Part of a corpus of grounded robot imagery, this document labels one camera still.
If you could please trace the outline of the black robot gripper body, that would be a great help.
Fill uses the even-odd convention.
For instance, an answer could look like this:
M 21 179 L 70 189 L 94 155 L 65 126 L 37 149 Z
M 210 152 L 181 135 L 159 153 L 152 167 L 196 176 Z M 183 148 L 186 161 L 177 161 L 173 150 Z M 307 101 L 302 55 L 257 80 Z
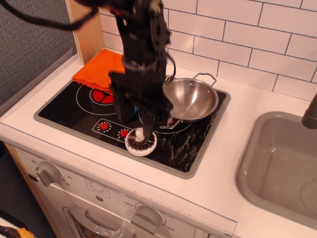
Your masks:
M 159 117 L 169 117 L 172 103 L 164 95 L 166 63 L 146 71 L 126 69 L 124 73 L 110 72 L 112 93 L 127 92 L 131 102 L 142 110 L 157 110 Z

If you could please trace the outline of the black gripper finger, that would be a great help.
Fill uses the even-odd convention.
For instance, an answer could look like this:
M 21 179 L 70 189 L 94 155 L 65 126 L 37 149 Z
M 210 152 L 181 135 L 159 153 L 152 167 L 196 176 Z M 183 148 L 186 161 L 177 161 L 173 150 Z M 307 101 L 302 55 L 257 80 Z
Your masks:
M 157 110 L 144 110 L 143 112 L 143 134 L 150 137 L 158 127 L 159 114 Z
M 120 122 L 127 122 L 135 115 L 135 106 L 127 92 L 113 93 L 114 107 Z

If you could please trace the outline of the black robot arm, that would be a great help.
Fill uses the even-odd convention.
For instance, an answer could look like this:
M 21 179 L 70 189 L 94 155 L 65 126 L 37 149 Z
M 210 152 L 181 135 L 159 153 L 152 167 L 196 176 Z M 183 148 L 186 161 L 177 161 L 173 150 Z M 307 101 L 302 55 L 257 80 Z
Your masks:
M 144 113 L 143 134 L 149 137 L 170 116 L 171 102 L 163 94 L 170 42 L 160 0 L 80 0 L 88 7 L 107 8 L 116 19 L 123 43 L 124 72 L 110 72 L 118 119 L 128 121 L 134 108 Z

